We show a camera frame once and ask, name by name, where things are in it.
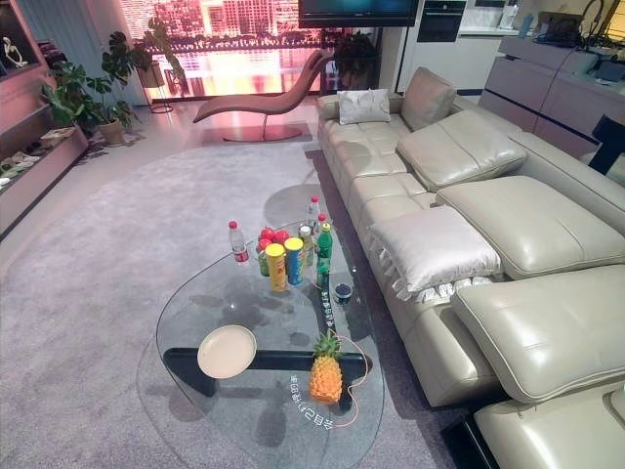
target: carpet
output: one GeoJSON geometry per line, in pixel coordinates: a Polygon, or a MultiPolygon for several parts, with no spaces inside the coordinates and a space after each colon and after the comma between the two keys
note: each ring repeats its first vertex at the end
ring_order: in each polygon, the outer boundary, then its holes
{"type": "Polygon", "coordinates": [[[0,298],[0,465],[241,468],[254,461],[188,402],[154,331],[176,289],[248,237],[305,217],[323,194],[348,241],[386,380],[378,437],[356,467],[453,467],[315,143],[192,149],[113,181],[34,240],[0,298]]]}

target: glass tabletop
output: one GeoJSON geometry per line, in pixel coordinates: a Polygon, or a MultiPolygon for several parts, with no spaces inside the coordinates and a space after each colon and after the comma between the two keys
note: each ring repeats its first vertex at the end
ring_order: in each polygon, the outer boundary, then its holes
{"type": "MultiPolygon", "coordinates": [[[[301,223],[284,227],[291,235],[301,223]]],[[[340,234],[332,230],[329,291],[338,283],[353,288],[346,305],[330,294],[339,337],[357,344],[366,356],[368,374],[361,381],[364,360],[343,339],[346,355],[340,366],[344,391],[336,405],[323,405],[309,396],[313,346],[326,329],[321,290],[314,267],[299,285],[270,290],[258,260],[237,263],[232,254],[201,271],[169,300],[156,329],[159,355],[189,400],[260,467],[347,468],[367,453],[378,431],[384,383],[369,310],[358,283],[352,257],[340,234]],[[197,364],[197,348],[214,329],[239,324],[257,341],[253,363],[240,374],[214,380],[197,364]]],[[[248,244],[250,254],[254,243],[248,244]]]]}

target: floor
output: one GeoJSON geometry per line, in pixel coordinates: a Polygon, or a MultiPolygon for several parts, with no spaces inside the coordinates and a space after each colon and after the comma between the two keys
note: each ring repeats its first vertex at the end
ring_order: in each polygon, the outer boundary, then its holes
{"type": "MultiPolygon", "coordinates": [[[[268,125],[288,122],[308,127],[316,135],[315,97],[283,115],[271,116],[268,125]]],[[[221,143],[229,128],[260,126],[263,116],[251,112],[226,112],[192,124],[201,103],[176,103],[166,114],[138,109],[142,123],[135,125],[127,144],[116,148],[96,147],[48,192],[0,243],[0,280],[28,244],[55,220],[68,213],[102,185],[156,159],[185,149],[221,143]]]]}

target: night cityscape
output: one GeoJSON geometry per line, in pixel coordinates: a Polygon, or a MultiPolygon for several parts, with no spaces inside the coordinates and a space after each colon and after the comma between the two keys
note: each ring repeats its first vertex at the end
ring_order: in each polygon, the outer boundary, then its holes
{"type": "MultiPolygon", "coordinates": [[[[187,83],[177,87],[171,66],[146,43],[167,82],[164,90],[149,90],[155,98],[284,92],[297,80],[308,55],[321,47],[320,29],[298,27],[298,0],[121,3],[135,41],[144,41],[150,18],[166,24],[187,75],[187,83]]],[[[327,34],[325,47],[332,47],[336,34],[327,34]]],[[[318,78],[312,89],[319,89],[318,78]]]]}

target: window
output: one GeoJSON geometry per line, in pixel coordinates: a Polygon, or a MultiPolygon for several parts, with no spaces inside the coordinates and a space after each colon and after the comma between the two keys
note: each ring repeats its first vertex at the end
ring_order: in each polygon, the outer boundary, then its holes
{"type": "Polygon", "coordinates": [[[625,39],[625,0],[614,0],[612,9],[612,16],[605,33],[611,39],[622,41],[625,39]]]}

